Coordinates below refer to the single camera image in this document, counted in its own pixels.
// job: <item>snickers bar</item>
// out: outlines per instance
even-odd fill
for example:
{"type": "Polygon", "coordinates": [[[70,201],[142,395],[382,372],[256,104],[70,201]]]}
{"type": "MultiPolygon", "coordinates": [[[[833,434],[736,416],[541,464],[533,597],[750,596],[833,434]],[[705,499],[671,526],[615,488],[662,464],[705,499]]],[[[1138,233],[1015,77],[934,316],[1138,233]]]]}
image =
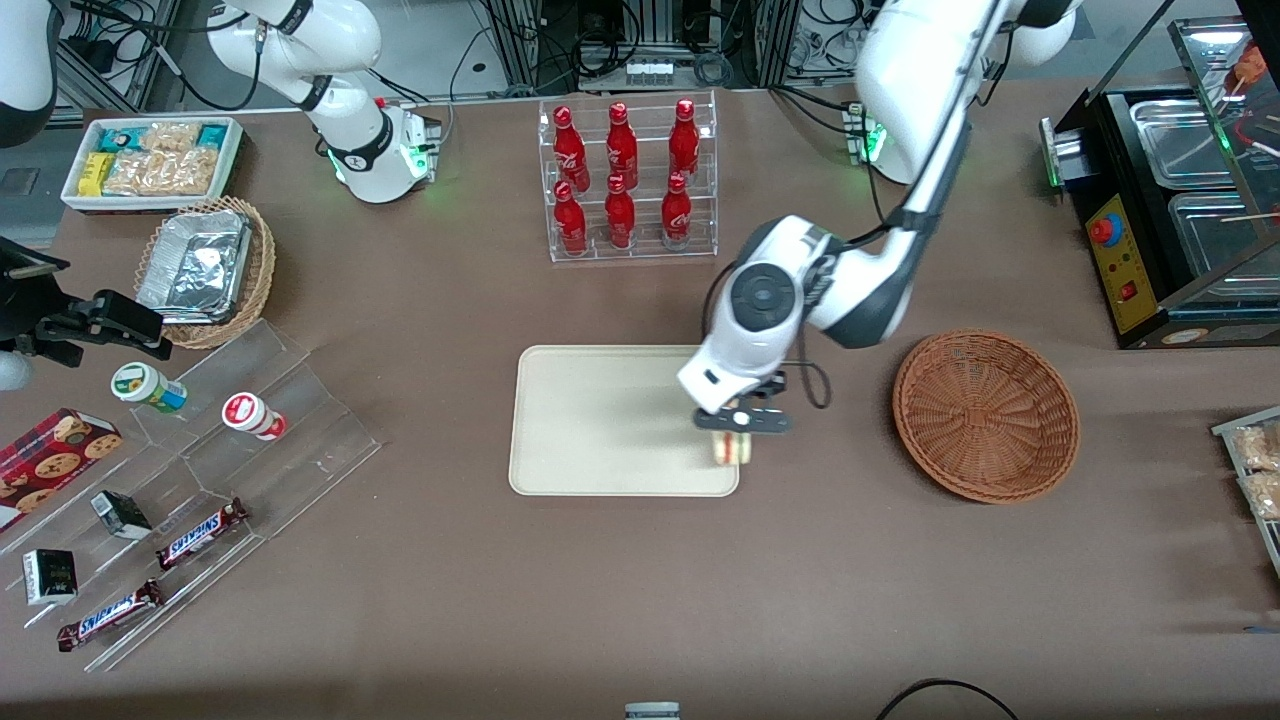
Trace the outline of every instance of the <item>snickers bar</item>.
{"type": "Polygon", "coordinates": [[[160,569],[169,570],[186,559],[204,550],[214,538],[232,529],[241,520],[248,518],[244,506],[238,497],[218,509],[207,520],[196,525],[187,534],[169,543],[169,547],[156,551],[160,559],[160,569]]]}
{"type": "Polygon", "coordinates": [[[137,591],[108,605],[79,623],[72,623],[58,630],[58,651],[70,652],[88,642],[99,632],[119,625],[143,609],[159,607],[161,605],[164,605],[164,596],[160,594],[160,585],[152,578],[142,583],[142,587],[137,591]]]}

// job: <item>coca-cola bottle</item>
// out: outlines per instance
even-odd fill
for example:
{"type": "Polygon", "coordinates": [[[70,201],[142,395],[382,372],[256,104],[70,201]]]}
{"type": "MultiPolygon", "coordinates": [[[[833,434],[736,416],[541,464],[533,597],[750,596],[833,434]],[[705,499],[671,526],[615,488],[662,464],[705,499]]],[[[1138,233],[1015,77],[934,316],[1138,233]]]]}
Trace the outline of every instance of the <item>coca-cola bottle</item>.
{"type": "Polygon", "coordinates": [[[573,200],[573,188],[567,181],[556,182],[556,229],[559,233],[561,247],[567,255],[586,252],[586,214],[573,200]]]}
{"type": "Polygon", "coordinates": [[[686,178],[698,174],[698,126],[694,124],[694,101],[681,97],[676,101],[676,126],[671,128],[671,172],[686,178]]]}
{"type": "Polygon", "coordinates": [[[662,199],[662,243],[667,250],[684,250],[689,245],[691,210],[684,173],[671,173],[667,178],[667,195],[662,199]]]}
{"type": "Polygon", "coordinates": [[[604,142],[609,151],[609,173],[621,173],[627,190],[640,184],[640,151],[636,147],[636,133],[627,122],[627,106],[622,102],[609,105],[609,137],[604,142]]]}
{"type": "Polygon", "coordinates": [[[636,229],[636,205],[627,195],[622,173],[609,176],[609,196],[604,199],[604,214],[609,218],[609,242],[618,250],[631,247],[636,229]]]}
{"type": "Polygon", "coordinates": [[[556,122],[556,164],[561,178],[573,183],[573,190],[586,192],[591,187],[591,173],[586,169],[586,146],[573,127],[573,113],[561,105],[552,113],[556,122]]]}

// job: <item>acrylic bottle rack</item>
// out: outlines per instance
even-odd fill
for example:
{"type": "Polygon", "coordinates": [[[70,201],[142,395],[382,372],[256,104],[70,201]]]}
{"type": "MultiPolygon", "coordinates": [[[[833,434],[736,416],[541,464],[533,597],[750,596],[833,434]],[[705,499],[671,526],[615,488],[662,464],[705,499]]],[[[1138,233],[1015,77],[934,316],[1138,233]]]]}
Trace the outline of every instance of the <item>acrylic bottle rack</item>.
{"type": "Polygon", "coordinates": [[[627,105],[631,129],[636,133],[640,151],[640,183],[631,191],[636,208],[635,238],[628,250],[617,250],[609,242],[609,224],[604,215],[608,196],[605,181],[609,161],[605,140],[609,135],[609,105],[618,97],[575,97],[539,104],[538,152],[541,160],[543,204],[547,210],[547,237],[552,261],[671,259],[714,256],[718,249],[719,192],[716,165],[716,97],[710,92],[628,95],[627,105]],[[698,173],[690,178],[687,192],[692,205],[689,218],[689,245],[684,250],[668,250],[662,242],[662,199],[667,193],[671,156],[667,141],[676,122],[676,101],[687,97],[694,101],[694,124],[698,126],[698,173]],[[573,256],[564,251],[556,231],[556,197],[552,190],[559,178],[556,164],[556,126],[552,111],[564,105],[573,113],[573,126],[586,145],[586,164],[591,173],[591,186],[577,195],[586,213],[586,254],[573,256]]]}
{"type": "Polygon", "coordinates": [[[50,652],[58,652],[59,628],[138,589],[147,578],[159,578],[165,605],[143,611],[133,624],[101,632],[65,656],[86,671],[114,667],[378,451],[380,443],[329,395],[306,357],[297,343],[259,320],[178,378],[188,392],[178,413],[161,415],[151,407],[134,407],[137,425],[122,428],[128,441],[118,451],[124,452],[123,461],[64,489],[59,495],[67,493],[69,500],[33,519],[24,534],[0,550],[8,573],[5,591],[13,603],[26,602],[23,552],[51,548],[74,553],[79,596],[64,606],[27,607],[26,626],[49,635],[50,652]],[[239,391],[259,395],[288,418],[288,432],[264,442],[227,428],[220,418],[223,401],[239,391]],[[151,534],[141,541],[108,534],[90,507],[90,498],[104,489],[137,501],[155,528],[151,534]],[[250,518],[161,573],[155,551],[232,497],[241,498],[250,518]]]}

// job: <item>cookie box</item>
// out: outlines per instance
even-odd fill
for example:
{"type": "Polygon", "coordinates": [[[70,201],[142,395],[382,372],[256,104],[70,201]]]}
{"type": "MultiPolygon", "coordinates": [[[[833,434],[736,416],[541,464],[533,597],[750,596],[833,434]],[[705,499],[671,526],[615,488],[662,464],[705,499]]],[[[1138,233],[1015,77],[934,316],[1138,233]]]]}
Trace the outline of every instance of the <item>cookie box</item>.
{"type": "Polygon", "coordinates": [[[111,423],[63,407],[0,450],[0,533],[123,442],[111,423]]]}

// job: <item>red button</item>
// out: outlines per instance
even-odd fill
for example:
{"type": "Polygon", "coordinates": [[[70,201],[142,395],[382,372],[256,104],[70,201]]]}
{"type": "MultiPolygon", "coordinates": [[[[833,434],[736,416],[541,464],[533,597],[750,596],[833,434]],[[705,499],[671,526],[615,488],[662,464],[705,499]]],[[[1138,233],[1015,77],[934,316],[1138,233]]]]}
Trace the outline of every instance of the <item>red button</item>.
{"type": "Polygon", "coordinates": [[[1094,220],[1093,224],[1089,225],[1089,240],[1102,245],[1103,242],[1111,240],[1111,234],[1114,232],[1115,225],[1111,224],[1111,220],[1102,218],[1101,220],[1094,220]]]}

